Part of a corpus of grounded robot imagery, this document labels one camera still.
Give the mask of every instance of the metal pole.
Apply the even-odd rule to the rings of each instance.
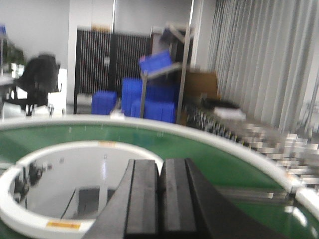
[[[146,85],[148,82],[148,74],[144,72],[142,75],[143,85],[142,85],[142,95],[141,95],[141,109],[140,109],[140,118],[144,117],[144,107],[145,107],[145,96],[146,96]]]
[[[317,93],[318,93],[318,87],[319,87],[319,71],[317,72],[317,78],[316,78],[316,83],[315,83],[315,87],[314,87],[313,97],[312,97],[311,102],[310,102],[309,114],[308,114],[308,118],[307,118],[306,125],[305,125],[305,133],[308,133],[309,136],[311,136],[311,134],[312,134],[312,132],[309,132],[309,129],[312,130],[310,128],[311,118],[312,118],[313,113],[314,113],[314,108],[315,108],[315,103],[316,103],[316,98],[317,98]]]
[[[0,67],[1,67],[1,75],[3,75],[3,37],[0,36],[0,38],[1,38],[1,43],[0,43],[0,45],[1,45],[1,49],[0,49],[0,51],[1,51]]]
[[[180,123],[181,108],[183,104],[185,77],[186,77],[188,52],[189,52],[189,44],[190,44],[190,26],[191,26],[191,21],[193,18],[193,9],[194,9],[194,0],[192,0],[191,2],[189,22],[188,22],[188,26],[186,27],[186,33],[184,38],[184,56],[183,56],[183,63],[182,63],[182,69],[181,69],[180,88],[179,88],[179,97],[178,97],[177,115],[176,115],[176,123],[178,124]]]
[[[115,27],[115,5],[116,5],[116,0],[113,0],[113,11],[112,11],[112,27],[111,27],[111,33],[114,33],[114,27]]]

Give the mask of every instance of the black office chair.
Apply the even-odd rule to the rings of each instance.
[[[48,106],[48,94],[60,92],[58,88],[58,75],[60,65],[55,62],[52,55],[39,55],[31,59],[25,67],[23,75],[15,80],[13,87],[14,98],[11,97],[5,101],[11,104],[20,105],[22,110],[26,111],[27,116],[32,115],[34,106]],[[18,99],[16,87],[27,92],[27,98]],[[50,107],[50,114],[53,113],[53,107]]]

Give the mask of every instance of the gray curtain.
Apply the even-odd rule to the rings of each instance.
[[[318,23],[318,0],[217,0],[209,67],[222,98],[294,131]]]

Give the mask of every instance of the brown cardboard box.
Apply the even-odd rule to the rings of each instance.
[[[184,95],[191,98],[220,98],[217,94],[216,72],[187,71]]]

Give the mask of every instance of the stacked blue crates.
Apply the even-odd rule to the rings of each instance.
[[[113,91],[97,91],[92,96],[92,114],[109,115],[116,105],[117,94]]]
[[[139,78],[124,78],[122,87],[122,111],[124,115],[131,116],[131,107],[134,101],[142,96],[142,80]],[[173,102],[174,86],[148,85],[146,100],[155,102]]]
[[[131,116],[140,117],[141,101],[136,100],[132,104]],[[154,102],[145,101],[144,118],[150,120],[160,120],[168,123],[175,123],[174,102]]]
[[[140,59],[142,72],[148,74],[168,67],[172,64],[169,51],[146,56]],[[139,117],[142,96],[141,79],[125,78],[122,88],[122,110],[126,116]],[[176,89],[174,85],[151,85],[146,88],[144,118],[175,122]]]

